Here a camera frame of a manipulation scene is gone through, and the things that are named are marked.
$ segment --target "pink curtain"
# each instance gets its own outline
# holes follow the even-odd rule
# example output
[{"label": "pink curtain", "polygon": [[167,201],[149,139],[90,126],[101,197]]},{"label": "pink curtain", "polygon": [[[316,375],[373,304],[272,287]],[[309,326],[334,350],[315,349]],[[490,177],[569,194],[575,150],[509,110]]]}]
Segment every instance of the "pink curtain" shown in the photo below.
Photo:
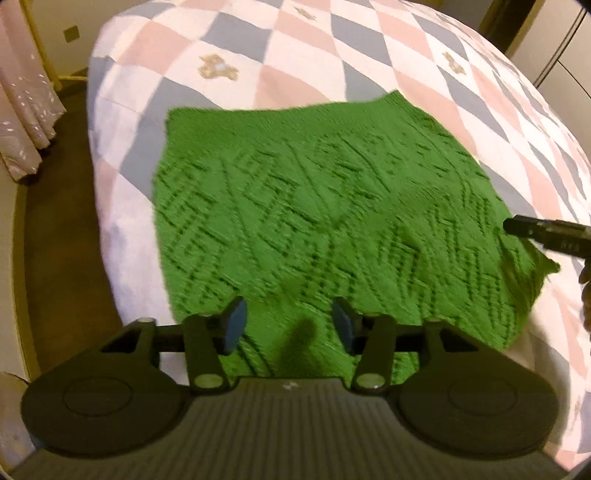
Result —
[{"label": "pink curtain", "polygon": [[48,80],[19,0],[0,0],[0,156],[15,180],[36,173],[65,112]]}]

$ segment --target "knitted texture pattern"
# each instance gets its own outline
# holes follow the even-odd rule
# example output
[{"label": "knitted texture pattern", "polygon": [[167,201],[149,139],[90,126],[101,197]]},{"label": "knitted texture pattern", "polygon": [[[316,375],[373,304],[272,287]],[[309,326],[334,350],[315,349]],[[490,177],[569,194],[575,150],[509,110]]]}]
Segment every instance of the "knitted texture pattern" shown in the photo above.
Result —
[{"label": "knitted texture pattern", "polygon": [[[342,377],[331,301],[400,323],[447,320],[496,349],[557,265],[503,232],[478,163],[398,92],[283,111],[176,109],[154,217],[177,321],[248,302],[228,375]],[[417,368],[395,359],[392,379]]]}]

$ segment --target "bedspread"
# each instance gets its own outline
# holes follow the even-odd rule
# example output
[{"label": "bedspread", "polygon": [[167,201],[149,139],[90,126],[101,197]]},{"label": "bedspread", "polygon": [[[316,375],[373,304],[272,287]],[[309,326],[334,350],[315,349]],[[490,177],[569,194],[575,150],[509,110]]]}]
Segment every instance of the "bedspread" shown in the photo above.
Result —
[{"label": "bedspread", "polygon": [[[278,109],[398,89],[441,122],[513,214],[591,223],[590,164],[544,98],[470,28],[404,0],[154,0],[104,25],[89,63],[89,138],[101,248],[124,323],[174,322],[160,269],[152,174],[170,108]],[[544,376],[561,413],[546,452],[591,452],[589,334],[578,260],[548,253],[545,283],[509,356]],[[178,355],[163,358],[173,378]]]}]

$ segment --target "finger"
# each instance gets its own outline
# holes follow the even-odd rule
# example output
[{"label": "finger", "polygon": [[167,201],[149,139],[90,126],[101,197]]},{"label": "finger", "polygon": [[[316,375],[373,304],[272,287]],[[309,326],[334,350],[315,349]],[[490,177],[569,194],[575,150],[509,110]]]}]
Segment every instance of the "finger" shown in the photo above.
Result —
[{"label": "finger", "polygon": [[585,261],[585,267],[583,268],[583,270],[581,271],[581,274],[579,275],[579,283],[583,284],[583,283],[587,283],[591,281],[591,262],[589,262],[589,260]]},{"label": "finger", "polygon": [[581,299],[583,300],[583,305],[591,309],[591,283],[587,283],[583,288]]},{"label": "finger", "polygon": [[583,307],[583,318],[585,330],[591,333],[591,308]]}]

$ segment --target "gray ribbed surface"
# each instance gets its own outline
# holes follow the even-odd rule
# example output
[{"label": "gray ribbed surface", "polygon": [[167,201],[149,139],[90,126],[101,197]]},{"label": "gray ribbed surface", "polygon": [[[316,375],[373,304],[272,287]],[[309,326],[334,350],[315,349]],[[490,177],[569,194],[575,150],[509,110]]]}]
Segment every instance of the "gray ribbed surface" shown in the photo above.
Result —
[{"label": "gray ribbed surface", "polygon": [[224,397],[195,401],[174,431],[140,451],[104,460],[45,450],[15,480],[554,480],[564,471],[542,453],[477,462],[412,437],[379,398],[340,380],[242,380]]}]

